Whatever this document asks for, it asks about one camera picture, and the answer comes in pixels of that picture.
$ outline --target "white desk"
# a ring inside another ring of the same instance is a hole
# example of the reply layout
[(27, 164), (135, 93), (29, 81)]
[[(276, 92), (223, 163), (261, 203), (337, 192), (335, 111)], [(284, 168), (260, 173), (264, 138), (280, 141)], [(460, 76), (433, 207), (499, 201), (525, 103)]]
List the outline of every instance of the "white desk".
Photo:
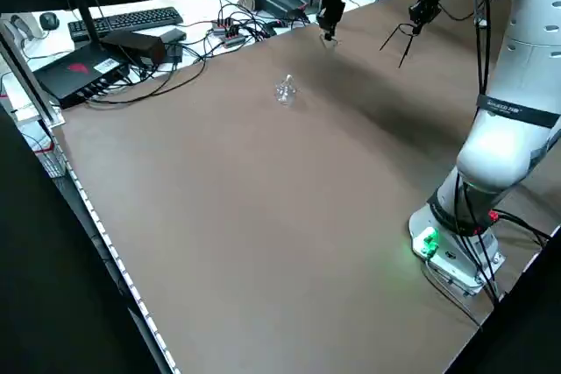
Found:
[[(356, 9), (359, 6), (364, 6), (367, 4), (371, 4), (376, 0), (345, 0), (346, 7), (345, 12), (351, 11)], [(119, 13), (126, 13), (132, 11), (142, 11), (154, 8), (161, 8), (173, 6), (184, 20), (184, 25), (193, 24), (200, 21), (212, 20), (217, 18), (217, 13), (220, 10), (220, 0), (151, 0), (147, 2), (139, 2), (135, 4), (120, 4), (115, 6), (104, 6), (103, 7), (103, 15), (110, 16), (116, 15)], [(91, 8), (91, 13), (93, 18), (100, 18), (101, 14), (97, 8)], [(230, 6), (225, 13), (232, 13), (235, 11), (236, 8)], [(44, 59), (36, 59), (30, 60), (29, 66), (32, 70), (36, 70), (40, 67), (47, 65), (48, 63), (56, 60), (57, 58), (61, 57), (61, 55), (53, 55), (54, 53), (58, 52), (71, 52), (74, 50), (74, 43), (70, 38), (70, 34), (67, 29), (67, 23), (71, 21), (77, 20), (79, 15), (77, 12), (71, 11), (55, 11), (58, 19), (60, 20), (60, 26), (57, 30), (51, 31), (46, 39), (35, 39), (29, 43), (29, 45), (25, 49), (25, 53), (29, 57), (37, 57), (37, 56), (49, 56)], [(266, 13), (260, 12), (261, 16), (266, 16)], [(39, 19), (40, 13), (36, 14), (37, 19)], [(316, 16), (312, 15), (309, 16), (311, 22), (316, 22)], [(150, 30), (142, 31), (146, 34), (152, 35), (161, 35), (164, 32), (169, 31), (172, 28), (171, 25), (163, 26), (159, 28), (153, 28)], [(189, 28), (181, 28), (182, 31), (187, 33), (187, 39), (185, 43), (192, 43), (199, 39), (202, 39), (206, 33), (206, 31), (210, 28), (210, 24), (199, 24), (193, 25)], [(278, 33), (283, 33), (290, 31), (290, 28), (284, 28), (277, 30)], [(218, 39), (213, 39), (212, 37), (209, 38), (209, 41), (212, 46), (215, 46), (219, 43)], [(202, 43), (190, 46), (193, 50), (198, 52), (199, 54), (203, 54), (203, 46)], [(224, 53), (227, 49), (223, 47), (219, 47), (216, 49), (215, 54)], [(182, 63), (179, 67), (185, 67), (192, 64), (194, 58), (189, 54), (185, 54), (183, 57)], [(160, 69), (162, 71), (169, 70), (171, 65), (163, 65)], [(31, 106), (31, 102), (27, 98), (24, 90), (19, 86), (18, 81), (14, 78), (13, 74), (8, 74), (4, 77), (4, 86), (6, 87), (6, 91), (8, 96), (11, 99), (11, 103), (13, 109), (19, 110), (16, 113), (18, 120), (20, 122), (31, 122), (38, 117), (37, 113)]]

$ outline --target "label on robot arm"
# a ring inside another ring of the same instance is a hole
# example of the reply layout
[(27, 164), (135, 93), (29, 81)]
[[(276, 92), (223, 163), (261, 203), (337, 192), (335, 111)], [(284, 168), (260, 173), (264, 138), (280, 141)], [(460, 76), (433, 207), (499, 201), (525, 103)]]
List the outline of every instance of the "label on robot arm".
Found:
[(547, 127), (548, 129), (552, 129), (559, 119), (559, 114), (498, 100), (488, 95), (480, 95), (477, 99), (477, 105), (498, 116), (534, 124), (536, 126)]
[(94, 69), (100, 74), (106, 74), (107, 72), (113, 70), (117, 66), (119, 66), (118, 61), (113, 59), (107, 59), (102, 61), (99, 65), (94, 66)]

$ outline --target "power adapter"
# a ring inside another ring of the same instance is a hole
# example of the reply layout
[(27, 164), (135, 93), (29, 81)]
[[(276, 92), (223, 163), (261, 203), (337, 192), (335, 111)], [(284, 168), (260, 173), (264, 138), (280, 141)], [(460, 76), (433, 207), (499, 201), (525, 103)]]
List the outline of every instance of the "power adapter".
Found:
[(101, 42), (110, 52), (132, 59), (132, 64), (137, 66), (143, 63), (151, 67), (158, 66), (166, 57), (163, 41), (153, 35), (116, 30), (103, 37)]

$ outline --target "computer mouse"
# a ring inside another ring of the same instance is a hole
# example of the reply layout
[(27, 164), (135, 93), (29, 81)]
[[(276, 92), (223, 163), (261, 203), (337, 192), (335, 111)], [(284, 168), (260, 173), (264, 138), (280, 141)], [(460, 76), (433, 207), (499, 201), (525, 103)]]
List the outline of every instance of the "computer mouse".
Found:
[(42, 13), (39, 17), (39, 23), (45, 31), (56, 30), (60, 25), (59, 19), (52, 12)]

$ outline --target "green light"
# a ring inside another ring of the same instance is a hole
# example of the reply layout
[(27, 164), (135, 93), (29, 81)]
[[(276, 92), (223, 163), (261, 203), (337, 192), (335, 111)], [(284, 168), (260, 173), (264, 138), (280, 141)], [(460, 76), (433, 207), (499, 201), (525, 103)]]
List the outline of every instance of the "green light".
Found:
[(438, 250), (438, 231), (432, 227), (428, 227), (422, 232), (423, 238), (423, 254), (428, 258), (432, 258)]

